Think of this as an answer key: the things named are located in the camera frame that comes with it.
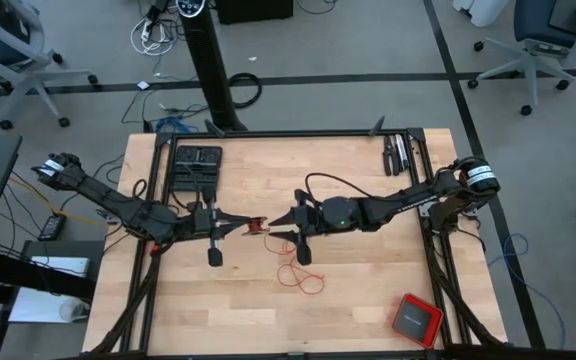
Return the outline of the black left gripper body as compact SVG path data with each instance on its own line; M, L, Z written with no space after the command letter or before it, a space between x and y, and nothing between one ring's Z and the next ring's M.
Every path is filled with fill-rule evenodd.
M225 238L223 229L217 220L217 208L215 202L210 200L207 204L201 201L187 204L189 216L192 218L192 236L195 239L208 238L208 263L211 267L223 265L223 253L219 242Z

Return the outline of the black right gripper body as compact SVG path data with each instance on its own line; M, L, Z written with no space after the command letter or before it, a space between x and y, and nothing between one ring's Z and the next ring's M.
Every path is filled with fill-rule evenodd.
M300 265L312 263L308 238L356 230L359 225L359 199L335 196L316 201L303 190L295 191L297 205L291 209L295 233L297 261Z

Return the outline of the black screwdriver bit case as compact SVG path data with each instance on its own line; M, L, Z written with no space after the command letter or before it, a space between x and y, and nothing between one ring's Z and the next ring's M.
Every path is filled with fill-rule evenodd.
M169 188L174 192L202 191L217 188L223 148L182 145L173 158Z

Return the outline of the red and black square box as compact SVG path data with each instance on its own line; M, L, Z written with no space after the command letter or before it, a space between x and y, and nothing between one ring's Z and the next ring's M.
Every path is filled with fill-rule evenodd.
M434 347L443 311L412 293L406 293L393 319L393 330L425 349Z

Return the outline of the white flat box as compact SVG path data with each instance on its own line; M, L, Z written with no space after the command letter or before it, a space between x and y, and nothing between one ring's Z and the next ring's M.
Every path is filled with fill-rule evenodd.
M40 266L56 268L58 271L85 277L91 261L81 257L33 256L32 260ZM10 311L8 320L18 323L62 323L59 308L63 302L75 297L52 295L30 288L21 288Z

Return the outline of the black power adapter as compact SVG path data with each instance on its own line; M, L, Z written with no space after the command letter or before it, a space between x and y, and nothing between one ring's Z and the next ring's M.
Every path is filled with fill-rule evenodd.
M65 223L66 217L64 215L50 215L40 230L37 240L40 242L56 241L59 238Z

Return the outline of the clear plastic cup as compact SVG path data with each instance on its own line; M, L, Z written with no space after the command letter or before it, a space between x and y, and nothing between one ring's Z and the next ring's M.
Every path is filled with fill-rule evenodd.
M67 323L86 319L89 313L90 305L78 298L66 300L59 308L59 316Z

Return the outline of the black tower fan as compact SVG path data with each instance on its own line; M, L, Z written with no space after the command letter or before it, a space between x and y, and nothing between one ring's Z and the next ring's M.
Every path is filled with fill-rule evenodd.
M224 131L247 131L234 107L208 0L174 2L213 123Z

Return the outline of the black cabinet box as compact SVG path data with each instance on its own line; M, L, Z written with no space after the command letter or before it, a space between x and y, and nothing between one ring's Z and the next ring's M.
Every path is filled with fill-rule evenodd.
M293 0L214 0L224 25L287 19L294 14Z

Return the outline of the white floor object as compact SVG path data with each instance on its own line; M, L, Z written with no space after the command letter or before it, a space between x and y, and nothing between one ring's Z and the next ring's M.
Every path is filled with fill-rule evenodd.
M478 28L491 25L511 0L452 0L454 10L465 11Z

